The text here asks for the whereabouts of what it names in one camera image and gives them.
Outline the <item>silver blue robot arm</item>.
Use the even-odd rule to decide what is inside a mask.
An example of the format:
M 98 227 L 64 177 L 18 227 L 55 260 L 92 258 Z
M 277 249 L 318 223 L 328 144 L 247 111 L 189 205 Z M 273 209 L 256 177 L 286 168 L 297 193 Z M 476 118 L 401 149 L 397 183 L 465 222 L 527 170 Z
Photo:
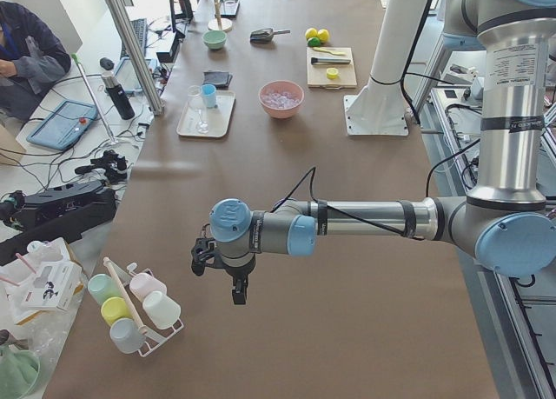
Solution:
M 192 269 L 223 269 L 234 303 L 247 300 L 248 276 L 263 252 L 308 256 L 318 236 L 383 235 L 451 243 L 480 265 L 510 277 L 532 275 L 555 258 L 555 225 L 536 186 L 545 126 L 548 42 L 555 0 L 447 0 L 444 36 L 486 50 L 478 182 L 465 196 L 420 202 L 297 202 L 270 211 L 225 199 L 210 212 Z

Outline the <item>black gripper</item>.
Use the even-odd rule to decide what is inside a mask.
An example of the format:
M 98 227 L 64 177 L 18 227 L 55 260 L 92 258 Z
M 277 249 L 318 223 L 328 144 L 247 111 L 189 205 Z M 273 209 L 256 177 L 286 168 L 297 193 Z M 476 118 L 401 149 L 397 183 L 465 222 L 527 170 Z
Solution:
M 246 290 L 248 287 L 248 276 L 255 269 L 255 259 L 239 267 L 227 265 L 225 270 L 232 277 L 232 299 L 234 305 L 246 304 Z

